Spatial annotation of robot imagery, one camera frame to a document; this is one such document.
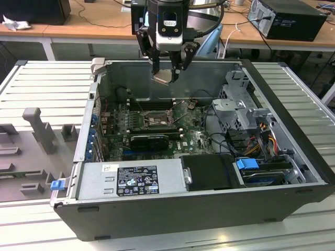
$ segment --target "warning label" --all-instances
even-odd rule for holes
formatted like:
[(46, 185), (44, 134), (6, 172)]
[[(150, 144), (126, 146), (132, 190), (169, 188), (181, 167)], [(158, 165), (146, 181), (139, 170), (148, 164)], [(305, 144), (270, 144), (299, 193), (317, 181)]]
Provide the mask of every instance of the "warning label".
[(157, 166), (118, 168), (116, 191), (119, 196), (159, 193)]

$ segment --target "blue latch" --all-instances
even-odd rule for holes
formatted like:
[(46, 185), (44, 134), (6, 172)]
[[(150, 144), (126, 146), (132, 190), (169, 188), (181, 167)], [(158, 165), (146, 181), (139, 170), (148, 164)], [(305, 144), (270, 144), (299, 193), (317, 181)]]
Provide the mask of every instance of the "blue latch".
[(50, 190), (51, 191), (54, 191), (54, 190), (65, 190), (65, 180), (64, 179), (54, 180), (51, 183)]
[(258, 169), (260, 168), (256, 159), (254, 158), (241, 158), (236, 161), (237, 167), (241, 169)]

